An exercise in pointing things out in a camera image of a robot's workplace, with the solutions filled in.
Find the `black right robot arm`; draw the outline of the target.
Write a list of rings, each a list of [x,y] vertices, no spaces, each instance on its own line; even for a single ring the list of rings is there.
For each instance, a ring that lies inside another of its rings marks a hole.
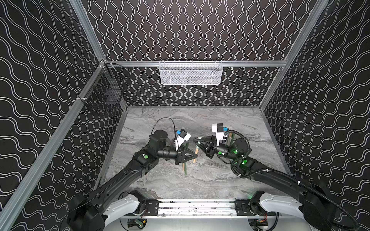
[[[322,181],[297,179],[251,158],[252,149],[245,137],[234,140],[230,145],[217,142],[215,136],[196,138],[194,143],[209,158],[229,159],[230,168],[237,177],[262,182],[297,200],[303,219],[316,229],[330,231],[333,228],[337,208],[328,201],[333,197]]]

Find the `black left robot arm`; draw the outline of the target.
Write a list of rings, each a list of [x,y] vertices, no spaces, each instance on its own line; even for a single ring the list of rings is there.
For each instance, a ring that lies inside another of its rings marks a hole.
[[[185,130],[176,131],[173,141],[168,138],[167,132],[155,131],[146,146],[136,152],[117,175],[87,195],[73,197],[66,215],[67,225],[74,231],[102,231],[124,215],[144,215],[145,203],[140,195],[128,193],[122,199],[119,195],[151,171],[160,159],[174,160],[176,165],[196,159],[197,154],[183,146],[190,138]]]

